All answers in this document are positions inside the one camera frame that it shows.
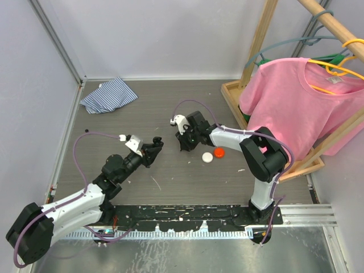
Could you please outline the black round charging case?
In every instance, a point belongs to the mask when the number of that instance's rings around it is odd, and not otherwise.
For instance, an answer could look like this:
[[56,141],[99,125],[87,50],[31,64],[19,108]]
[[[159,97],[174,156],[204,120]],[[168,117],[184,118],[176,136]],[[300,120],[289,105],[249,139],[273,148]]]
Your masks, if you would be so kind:
[[163,147],[164,143],[162,141],[162,137],[155,136],[152,139],[154,147]]

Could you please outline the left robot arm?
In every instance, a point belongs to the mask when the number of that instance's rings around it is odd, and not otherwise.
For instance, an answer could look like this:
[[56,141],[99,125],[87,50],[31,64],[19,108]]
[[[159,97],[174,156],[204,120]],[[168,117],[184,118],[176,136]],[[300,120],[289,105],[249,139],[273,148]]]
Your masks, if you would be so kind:
[[110,201],[121,191],[121,184],[138,167],[150,167],[163,145],[158,136],[147,144],[130,139],[126,142],[129,154],[110,155],[101,173],[84,189],[50,204],[26,205],[6,234],[14,249],[14,264],[24,268],[38,261],[60,238],[78,228],[110,224],[114,218]]

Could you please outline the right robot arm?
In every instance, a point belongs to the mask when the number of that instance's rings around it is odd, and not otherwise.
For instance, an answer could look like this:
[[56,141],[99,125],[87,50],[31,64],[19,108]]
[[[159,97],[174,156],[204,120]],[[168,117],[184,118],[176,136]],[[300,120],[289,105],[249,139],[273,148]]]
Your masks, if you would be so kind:
[[264,223],[274,209],[274,189],[289,159],[283,144],[271,131],[266,127],[249,131],[210,124],[199,111],[186,117],[175,115],[170,124],[178,128],[176,137],[182,151],[192,151],[201,143],[243,154],[255,177],[253,195],[248,203],[249,216],[256,224]]

